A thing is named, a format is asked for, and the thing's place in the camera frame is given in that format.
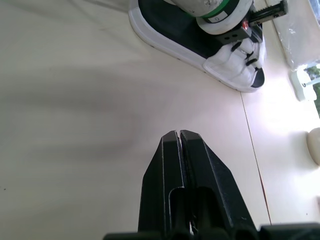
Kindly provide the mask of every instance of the green ring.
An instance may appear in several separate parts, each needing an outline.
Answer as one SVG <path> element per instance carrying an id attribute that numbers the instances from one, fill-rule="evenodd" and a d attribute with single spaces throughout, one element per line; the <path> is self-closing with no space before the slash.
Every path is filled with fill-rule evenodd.
<path id="1" fill-rule="evenodd" d="M 200 16 L 200 18 L 211 18 L 218 14 L 228 3 L 230 0 L 223 0 L 223 2 L 214 10 L 207 13 L 206 15 Z"/>

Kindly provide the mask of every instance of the red light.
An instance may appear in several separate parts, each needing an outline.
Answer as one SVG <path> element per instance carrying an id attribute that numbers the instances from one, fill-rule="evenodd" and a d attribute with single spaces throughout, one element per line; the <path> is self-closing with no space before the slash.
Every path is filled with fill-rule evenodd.
<path id="1" fill-rule="evenodd" d="M 247 20 L 243 21 L 242 27 L 244 28 L 244 30 L 248 30 L 248 28 L 249 28 L 249 23 L 248 23 Z"/>

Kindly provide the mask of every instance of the green foliage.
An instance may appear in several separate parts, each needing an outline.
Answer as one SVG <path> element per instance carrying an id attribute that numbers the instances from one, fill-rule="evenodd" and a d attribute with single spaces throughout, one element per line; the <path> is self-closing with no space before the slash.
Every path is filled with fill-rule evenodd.
<path id="1" fill-rule="evenodd" d="M 317 68 L 316 66 L 309 67 L 305 71 L 309 74 L 311 80 L 320 78 L 320 68 Z M 317 99 L 314 101 L 314 103 L 320 117 L 320 83 L 313 85 L 313 89 L 317 96 Z"/>
<path id="2" fill-rule="evenodd" d="M 309 67 L 305 71 L 309 74 L 311 80 L 320 77 L 320 68 L 317 68 L 316 66 Z"/>
<path id="3" fill-rule="evenodd" d="M 320 84 L 318 83 L 318 84 L 313 85 L 313 89 L 314 89 L 314 91 L 316 93 L 316 97 L 317 97 L 317 99 L 314 101 L 314 103 L 315 103 L 315 107 L 316 107 L 318 114 L 319 114 L 319 117 L 320 117 Z"/>

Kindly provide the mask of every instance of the black mount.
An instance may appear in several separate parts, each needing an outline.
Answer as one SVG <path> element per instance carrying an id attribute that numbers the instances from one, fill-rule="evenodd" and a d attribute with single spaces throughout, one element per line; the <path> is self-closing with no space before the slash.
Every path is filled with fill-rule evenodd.
<path id="1" fill-rule="evenodd" d="M 257 231 L 227 166 L 197 133 L 161 138 L 143 181 L 137 233 L 104 240 L 319 240 L 320 224 Z"/>

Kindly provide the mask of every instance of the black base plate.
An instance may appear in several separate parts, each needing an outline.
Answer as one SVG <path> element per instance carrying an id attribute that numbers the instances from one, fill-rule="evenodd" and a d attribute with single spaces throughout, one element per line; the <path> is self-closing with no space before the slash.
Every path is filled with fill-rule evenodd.
<path id="1" fill-rule="evenodd" d="M 214 35 L 203 31 L 194 17 L 164 0 L 139 0 L 139 8 L 154 30 L 205 59 L 223 46 Z M 252 87 L 260 88 L 264 82 L 265 75 L 260 69 Z"/>

